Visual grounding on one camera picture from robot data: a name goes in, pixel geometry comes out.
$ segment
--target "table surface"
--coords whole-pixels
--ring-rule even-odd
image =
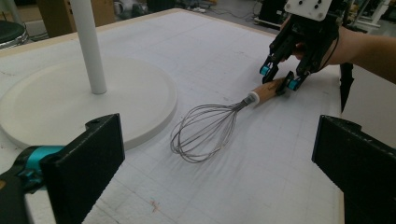
[[[261,84],[259,69],[273,39],[180,9],[100,27],[103,57],[141,60],[169,74],[177,85],[177,112],[159,134],[125,152],[84,222],[343,223],[339,188],[311,161],[319,115],[340,115],[336,66],[312,75],[296,92],[242,110],[231,144],[210,161],[187,163],[169,148],[170,132],[188,110],[237,103]],[[76,34],[2,50],[0,96],[30,74],[78,57]],[[290,57],[277,76],[297,63]],[[3,132],[0,143],[3,173],[21,149]],[[26,197],[37,223],[54,223],[46,191]]]

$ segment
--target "metal whisk head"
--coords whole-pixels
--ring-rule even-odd
[[[199,105],[171,133],[171,149],[185,161],[206,161],[230,141],[237,113],[248,105]]]

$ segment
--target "whisk handle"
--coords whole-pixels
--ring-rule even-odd
[[[261,104],[264,103],[265,101],[273,98],[276,96],[276,90],[280,85],[282,85],[283,81],[285,78],[278,78],[275,79],[271,82],[266,82],[262,85],[260,85],[258,88],[254,89],[251,91],[248,96],[254,98],[253,104]]]

